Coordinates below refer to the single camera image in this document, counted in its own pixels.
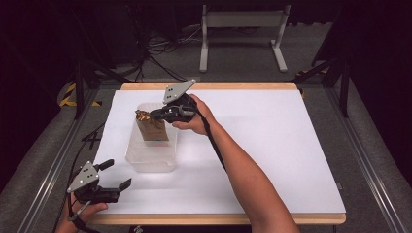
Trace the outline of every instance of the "hand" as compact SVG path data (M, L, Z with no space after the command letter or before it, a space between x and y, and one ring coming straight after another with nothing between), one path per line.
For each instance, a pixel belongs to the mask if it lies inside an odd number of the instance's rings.
M203 101L194 94L190 94L189 96L196 102L197 109L206 118L210 125L217 123L209 107ZM191 129L195 133L207 135L205 126L199 114L196 114L190 122L175 121L172 123L172 126L182 130Z
M83 204L79 203L76 200L76 197L73 193L71 195L72 195L71 196L72 203L74 203L73 207L72 207L72 210L73 210L73 213L76 213L83 206ZM75 224L73 224L73 222L68 220L69 210L68 210L68 207L67 207L67 201L68 200L66 198L66 202L65 202L65 205L64 205L63 219L60 222L59 226L57 227L56 232L65 232L65 233L78 232L78 229L76 228ZM98 212L101 212L101 211L104 211L104 210L107 210L107 209L108 209L108 205L106 203L97 203L95 205L89 205L82 211L82 213L78 217L84 223L87 223L93 217L94 214L96 214Z

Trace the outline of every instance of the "metal rail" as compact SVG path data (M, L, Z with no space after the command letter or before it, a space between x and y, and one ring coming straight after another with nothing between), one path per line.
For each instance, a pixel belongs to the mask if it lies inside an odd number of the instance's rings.
M356 130L354 129L354 126L348 118L343 117L339 108L339 100L336 93L333 89L326 88L326 94L333 106L333 109L339 116L339 119L344 126L345 131L356 151L355 158L360 165L363 175L366 178L373 196L375 197L376 202L378 203L379 208L381 209L391 231L396 233L409 232L400 220L399 215L397 214L395 207L393 206L390 197L388 196L385 185L370 163L367 152L364 150L361 144L361 140L358 137Z
M86 114L89 107L91 106L98 90L91 89L86 96L86 107L82 114L77 120L74 120L72 125L69 128L68 134L64 139L64 142L57 153L57 156L49 169L48 174L42 182L39 190L37 191L36 197L34 198L27 214L24 217L24 220L21 222L18 232L31 232L33 226L36 224L37 219L39 218L40 213L43 211L43 208L46 205L46 202L49 199L49 196L54 188L55 182L57 181L58 176L63 168L65 161L67 160L68 153L73 145L74 138L79 132L80 127L85 121Z

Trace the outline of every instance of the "forearm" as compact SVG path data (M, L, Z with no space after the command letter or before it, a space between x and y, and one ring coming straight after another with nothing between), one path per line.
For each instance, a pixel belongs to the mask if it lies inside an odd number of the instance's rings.
M233 191L248 215L254 232L297 229L286 206L253 159L216 122L211 123L212 135L221 152Z
M60 222L55 232L56 233L77 233L79 232L79 230L76 228L73 222L70 222L64 219Z

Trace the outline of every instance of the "black strap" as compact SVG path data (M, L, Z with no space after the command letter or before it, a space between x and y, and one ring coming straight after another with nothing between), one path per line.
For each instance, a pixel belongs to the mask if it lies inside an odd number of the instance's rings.
M72 198L71 198L71 193L68 193L67 195L67 205L69 207L69 221L73 222L73 224L75 224L76 228L78 228L79 230L85 231L87 233L100 233L96 230L93 230L91 228L88 228L85 224L84 221L82 221L78 215L75 215L73 213L73 209L72 209Z
M207 121L205 116L203 116L203 114L200 113L200 111L198 109L196 109L196 112L200 115L200 118L202 118L203 124L205 126L205 130L206 130L206 133L207 133L207 137L209 138L209 141L212 144L212 147L215 150L215 153L218 156L218 159L221 162L223 168L226 170L226 168L224 167L224 162L223 162L223 159L222 159L222 156L221 156L221 152L219 151L218 145L216 145L215 139L213 138L212 132L210 131L209 122Z

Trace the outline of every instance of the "metal stand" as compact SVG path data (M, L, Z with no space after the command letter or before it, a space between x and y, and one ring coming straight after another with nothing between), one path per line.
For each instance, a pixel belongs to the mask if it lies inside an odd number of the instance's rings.
M208 27L278 27L276 39L270 44L278 62L279 70L287 72L288 68L282 55L280 45L288 21L291 5L287 5L283 11L271 12L208 12L207 6L203 5L202 17L202 50L200 53L199 71L207 71L207 59L209 43L207 40Z

